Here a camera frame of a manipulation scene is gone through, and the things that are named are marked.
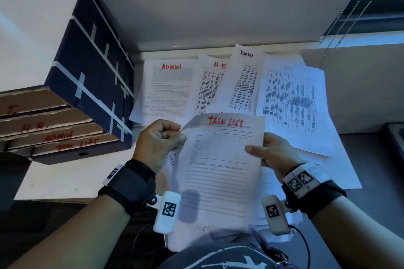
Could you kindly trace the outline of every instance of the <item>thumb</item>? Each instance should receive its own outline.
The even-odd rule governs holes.
[[[184,134],[178,134],[166,139],[165,143],[168,146],[168,151],[172,151],[182,146],[186,140],[187,137]]]
[[[260,146],[247,145],[247,146],[245,146],[244,149],[248,154],[257,156],[259,158],[264,158],[265,154],[267,152],[266,147],[260,147]]]

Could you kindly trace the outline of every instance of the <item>wrist strap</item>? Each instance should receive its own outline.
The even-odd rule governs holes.
[[[289,206],[306,213],[309,219],[336,198],[347,196],[313,163],[300,165],[283,182],[282,189]]]
[[[133,216],[145,208],[145,202],[155,196],[155,174],[144,163],[129,160],[118,166],[104,181],[98,195],[108,195]]]

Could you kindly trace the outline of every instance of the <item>hand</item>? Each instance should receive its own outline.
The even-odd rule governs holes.
[[[263,147],[247,145],[245,150],[248,154],[264,159],[268,167],[275,171],[280,183],[296,165],[306,162],[300,158],[286,139],[269,132],[264,133]]]
[[[157,174],[167,161],[170,151],[187,139],[180,134],[181,125],[159,119],[140,132],[132,159],[149,166]]]

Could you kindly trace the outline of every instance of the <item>person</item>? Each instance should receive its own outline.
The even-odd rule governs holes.
[[[164,166],[169,152],[184,144],[185,136],[180,128],[171,121],[157,120],[139,135],[133,158],[125,164],[126,172],[131,169],[134,175],[140,175],[138,179],[133,178],[141,179],[133,188],[137,205],[153,195],[154,175]],[[281,183],[291,170],[305,163],[285,139],[271,133],[265,133],[262,146],[247,145],[245,150],[265,160]],[[10,269],[103,268],[130,219],[131,206],[118,195],[103,193],[101,189],[98,197],[15,261]],[[310,196],[309,201],[314,207],[316,202],[323,203],[315,212],[313,208],[308,209],[311,221],[343,268],[404,268],[404,240],[366,215],[343,194],[327,204],[319,194]],[[166,259],[159,269],[273,268],[274,265],[260,248],[238,242],[188,247]]]

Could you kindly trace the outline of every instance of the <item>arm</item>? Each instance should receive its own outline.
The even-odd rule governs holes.
[[[184,143],[180,128],[171,121],[155,121],[140,133],[132,159],[146,164],[157,174],[169,152]],[[9,268],[101,269],[129,219],[120,203],[108,195],[99,195]]]
[[[265,133],[264,145],[246,146],[246,151],[265,160],[277,179],[304,161],[287,140]],[[366,215],[341,196],[316,213],[311,220],[345,268],[404,268],[404,240]]]

